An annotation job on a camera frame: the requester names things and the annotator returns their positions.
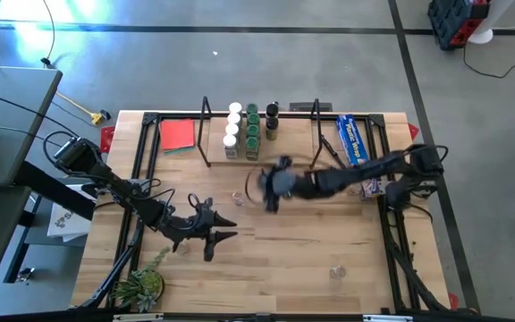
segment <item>potted plant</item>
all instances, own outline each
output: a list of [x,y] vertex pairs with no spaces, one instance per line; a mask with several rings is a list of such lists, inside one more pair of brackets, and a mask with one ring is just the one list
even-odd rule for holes
[[169,251],[169,247],[160,250],[151,262],[132,271],[128,279],[116,283],[113,296],[122,302],[121,308],[136,305],[142,313],[156,305],[165,290],[165,280],[156,268]]

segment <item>concrete floor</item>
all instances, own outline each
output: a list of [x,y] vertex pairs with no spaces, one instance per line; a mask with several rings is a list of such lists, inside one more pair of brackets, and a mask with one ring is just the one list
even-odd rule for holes
[[[386,0],[48,2],[58,22],[393,28]],[[405,28],[428,29],[428,0],[396,2]],[[48,21],[48,16],[39,0],[3,0],[0,20]],[[515,26],[515,3],[498,25]],[[51,32],[28,22],[0,30],[0,64],[39,67],[51,38]],[[406,38],[435,142],[451,149],[445,181],[481,309],[515,318],[515,71],[504,80],[489,79],[464,66],[462,51],[441,52],[430,36]],[[470,46],[468,60],[482,71],[505,72],[515,64],[515,36]],[[418,125],[394,35],[57,31],[52,61],[64,73],[61,92],[114,117],[121,109],[198,110],[205,95],[216,110],[234,100],[287,106],[319,97],[333,102],[336,111],[405,112]],[[60,98],[55,102],[68,107]],[[49,115],[98,141],[98,129],[54,106]],[[53,130],[44,123],[40,134]],[[28,160],[60,175],[40,148],[36,142]],[[436,198],[430,207],[446,283],[462,298]],[[66,308],[80,255],[80,250],[31,249],[25,265],[47,274],[29,285],[0,283],[0,314]],[[51,291],[57,291],[53,301]]]

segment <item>red notebook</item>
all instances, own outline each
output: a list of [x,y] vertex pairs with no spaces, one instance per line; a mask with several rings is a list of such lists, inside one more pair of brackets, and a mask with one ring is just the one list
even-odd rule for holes
[[194,146],[194,121],[162,121],[160,123],[160,148],[172,151]]

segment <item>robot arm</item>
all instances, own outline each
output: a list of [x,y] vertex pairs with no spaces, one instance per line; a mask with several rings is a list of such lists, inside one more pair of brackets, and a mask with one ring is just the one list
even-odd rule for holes
[[299,175],[290,171],[290,167],[291,158],[281,157],[269,172],[262,171],[259,176],[257,185],[264,194],[266,211],[277,212],[280,197],[330,198],[353,183],[388,174],[403,174],[399,181],[390,182],[385,188],[391,207],[403,209],[409,202],[410,193],[422,188],[422,182],[433,181],[443,173],[436,148],[427,145],[412,145],[347,169],[327,168]]
[[190,194],[189,201],[196,214],[188,218],[173,216],[175,208],[172,205],[149,197],[139,184],[118,177],[103,162],[98,151],[97,145],[89,140],[71,138],[55,153],[55,161],[51,162],[66,174],[89,178],[97,186],[106,187],[116,203],[138,215],[144,225],[173,241],[173,251],[184,239],[199,238],[206,241],[204,260],[211,261],[216,244],[237,234],[212,233],[215,226],[232,227],[236,224],[212,210],[211,198],[200,202],[195,195]]

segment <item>wooden tabletop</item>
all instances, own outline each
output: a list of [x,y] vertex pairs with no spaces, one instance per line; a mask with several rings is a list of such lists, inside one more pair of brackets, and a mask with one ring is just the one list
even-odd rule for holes
[[[121,111],[118,117],[107,163],[122,178],[131,177],[143,113]],[[391,150],[410,145],[405,114],[385,113],[384,120]],[[209,121],[204,123],[201,142],[204,149],[208,147],[207,123]],[[312,142],[317,142],[317,125],[311,123],[311,126]],[[334,123],[326,122],[322,127],[326,138],[342,155]],[[140,178],[146,175],[153,135],[152,129],[148,133]],[[277,142],[291,145],[281,135]],[[313,143],[312,148],[317,148],[317,144]],[[328,153],[322,151],[318,165],[332,162]],[[170,187],[176,189],[172,199],[176,206],[174,214],[194,214],[187,201],[191,192],[200,199],[212,197],[214,209],[238,224],[232,229],[220,230],[239,234],[216,246],[212,262],[203,261],[204,242],[200,240],[186,241],[189,251],[183,255],[167,256],[158,268],[166,281],[166,289],[154,311],[356,314],[393,308],[383,235],[374,201],[359,201],[350,192],[344,192],[325,200],[282,199],[276,215],[264,213],[263,206],[247,200],[242,207],[237,207],[232,193],[243,191],[251,169],[251,165],[207,168],[197,149],[170,156],[159,150],[154,177],[163,184],[154,192]],[[249,194],[260,200],[253,184]],[[426,207],[426,203],[418,200],[412,202]],[[410,251],[414,253],[413,265],[437,300],[448,306],[430,219],[416,209],[407,209],[404,215]],[[84,302],[110,271],[121,221],[122,209],[116,205],[100,208],[95,213],[72,304]],[[145,230],[139,267],[170,244],[161,233]],[[336,265],[346,270],[341,280],[330,277],[330,269]],[[398,271],[402,297],[409,303],[406,279],[402,271]]]

